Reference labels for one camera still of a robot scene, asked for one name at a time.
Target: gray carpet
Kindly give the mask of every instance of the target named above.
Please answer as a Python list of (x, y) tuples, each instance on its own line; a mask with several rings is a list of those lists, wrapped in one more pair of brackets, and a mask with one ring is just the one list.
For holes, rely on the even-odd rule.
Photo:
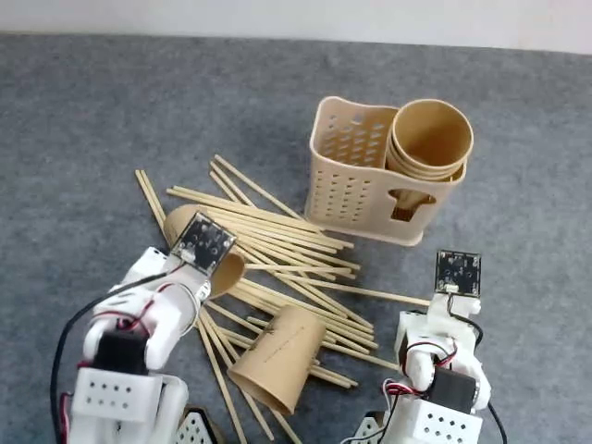
[[(366, 43), (127, 37), (0, 38), (0, 430), (3, 443), (51, 441), (48, 380), (59, 331), (116, 283), (149, 245), (164, 247), (133, 177), (218, 192), (207, 161), (221, 153), (298, 211), (307, 140), (330, 94), (402, 104), (439, 97), (475, 129), (466, 181), (406, 249), (356, 240), (360, 285), (429, 295), (438, 248), (480, 252), (486, 331), (478, 353), (511, 443), (592, 436), (588, 325), (592, 239), (592, 58)], [(392, 358), (408, 306), (336, 294), (376, 323)], [(68, 343), (71, 389), (84, 323)], [(344, 391), (312, 379), (290, 423), (306, 443), (337, 443), (365, 411), (384, 408), (389, 371), (322, 352), (360, 381)], [(196, 335), (166, 369), (187, 381), (237, 442)], [(251, 442), (265, 437), (239, 400)], [(480, 442), (500, 436), (488, 413)], [(287, 442), (277, 423), (277, 442)]]

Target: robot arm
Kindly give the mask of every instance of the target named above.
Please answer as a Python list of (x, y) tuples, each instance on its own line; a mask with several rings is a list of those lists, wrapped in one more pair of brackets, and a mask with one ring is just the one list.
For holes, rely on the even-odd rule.
[(113, 290), (163, 277), (93, 307), (65, 444), (173, 442), (189, 393), (180, 379), (156, 372), (191, 330), (234, 241), (198, 213), (169, 256), (147, 249)]

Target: toppled paper cup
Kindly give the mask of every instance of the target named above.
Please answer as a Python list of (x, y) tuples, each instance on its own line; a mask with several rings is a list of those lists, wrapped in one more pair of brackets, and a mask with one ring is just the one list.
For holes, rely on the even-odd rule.
[[(200, 210), (199, 205), (182, 205), (171, 211), (165, 219), (164, 232), (166, 242), (172, 247), (191, 218)], [(244, 260), (242, 256), (230, 251), (218, 266), (212, 276), (212, 298), (226, 293), (241, 280), (244, 273)]]
[(284, 306), (228, 376), (270, 409), (293, 414), (324, 336), (316, 314)]

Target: beige basket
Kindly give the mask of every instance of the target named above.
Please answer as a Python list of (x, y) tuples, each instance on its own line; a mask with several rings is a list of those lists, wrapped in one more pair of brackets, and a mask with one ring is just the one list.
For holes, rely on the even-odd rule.
[[(466, 163), (449, 181), (412, 179), (385, 169), (397, 108), (361, 105), (340, 97), (321, 101), (310, 140), (311, 185), (305, 214), (316, 225), (405, 246), (419, 243)], [(396, 208), (400, 190), (420, 191), (413, 210)]]

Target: black wire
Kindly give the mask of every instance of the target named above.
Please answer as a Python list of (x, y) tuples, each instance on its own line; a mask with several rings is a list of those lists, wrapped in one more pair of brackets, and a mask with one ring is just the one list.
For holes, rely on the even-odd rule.
[(380, 444), (382, 442), (382, 440), (385, 438), (385, 435), (387, 434), (387, 431), (389, 430), (390, 418), (392, 418), (392, 414), (395, 412), (395, 407), (397, 407), (397, 401), (399, 400), (399, 396), (400, 395), (395, 396), (395, 401), (392, 403), (392, 407), (390, 408), (390, 413), (388, 414), (387, 424), (385, 425), (384, 432), (382, 433), (382, 436), (378, 440), (377, 444)]
[(496, 409), (493, 408), (493, 404), (491, 401), (487, 404), (489, 411), (491, 412), (491, 416), (495, 420), (496, 424), (498, 425), (499, 433), (501, 434), (501, 442), (503, 444), (508, 444), (508, 436), (506, 435), (506, 429), (503, 428), (503, 424), (501, 423), (501, 419), (496, 412)]
[(153, 280), (157, 280), (160, 278), (164, 278), (168, 275), (169, 272), (159, 273), (158, 275), (152, 275), (149, 277), (142, 278), (140, 280), (136, 280), (135, 282), (131, 282), (130, 284), (124, 285), (123, 287), (119, 287), (106, 295), (103, 295), (99, 298), (94, 299), (93, 301), (87, 303), (84, 307), (82, 307), (76, 314), (74, 314), (69, 321), (66, 322), (64, 329), (62, 330), (62, 334), (59, 337), (59, 341), (57, 342), (57, 348), (55, 349), (55, 356), (54, 356), (54, 364), (52, 366), (52, 376), (51, 381), (49, 384), (49, 400), (51, 403), (51, 413), (52, 413), (52, 421), (54, 423), (54, 433), (55, 433), (55, 442), (56, 444), (61, 444), (62, 436), (61, 436), (61, 425), (59, 422), (59, 407), (57, 402), (57, 374), (59, 373), (59, 367), (62, 361), (62, 354), (64, 352), (64, 346), (66, 345), (66, 339), (68, 338), (68, 333), (74, 327), (74, 324), (78, 322), (78, 320), (86, 315), (92, 308), (101, 303), (105, 299), (110, 298), (111, 296), (115, 296), (116, 294), (121, 293), (122, 291), (133, 289), (134, 287), (138, 287), (143, 284), (147, 284), (148, 282), (152, 282)]
[(462, 322), (468, 324), (469, 326), (471, 326), (472, 328), (474, 328), (477, 331), (477, 338), (475, 340), (475, 348), (477, 348), (479, 346), (479, 344), (481, 343), (481, 341), (483, 340), (483, 328), (481, 328), (481, 326), (479, 326), (475, 321), (472, 321), (468, 317), (460, 316), (459, 314), (455, 314), (452, 312), (452, 298), (453, 297), (454, 297), (453, 294), (448, 295), (448, 307), (447, 307), (448, 314), (451, 317), (453, 317), (454, 319), (458, 319), (459, 321), (462, 321)]

